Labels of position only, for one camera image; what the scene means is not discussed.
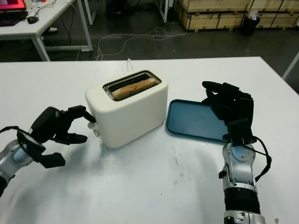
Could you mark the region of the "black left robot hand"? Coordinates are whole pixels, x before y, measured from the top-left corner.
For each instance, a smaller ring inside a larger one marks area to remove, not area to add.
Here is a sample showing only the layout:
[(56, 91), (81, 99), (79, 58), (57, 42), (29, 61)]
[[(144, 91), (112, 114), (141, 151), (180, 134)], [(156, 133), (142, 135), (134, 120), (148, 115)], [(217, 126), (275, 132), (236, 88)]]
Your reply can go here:
[(95, 118), (82, 105), (68, 108), (67, 111), (48, 107), (32, 124), (30, 135), (39, 143), (49, 140), (65, 145), (85, 143), (86, 136), (68, 132), (72, 122), (81, 117), (91, 123), (96, 122)]

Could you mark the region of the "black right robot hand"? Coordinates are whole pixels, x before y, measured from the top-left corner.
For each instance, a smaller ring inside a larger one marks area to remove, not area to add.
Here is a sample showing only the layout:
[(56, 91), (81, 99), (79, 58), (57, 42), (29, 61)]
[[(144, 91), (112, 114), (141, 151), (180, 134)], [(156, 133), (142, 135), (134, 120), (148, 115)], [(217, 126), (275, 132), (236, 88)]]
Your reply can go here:
[(254, 142), (251, 130), (254, 100), (239, 87), (228, 83), (212, 81), (202, 82), (207, 98), (202, 103), (210, 106), (219, 120), (224, 121), (228, 133), (223, 135), (225, 141), (233, 146), (247, 145)]

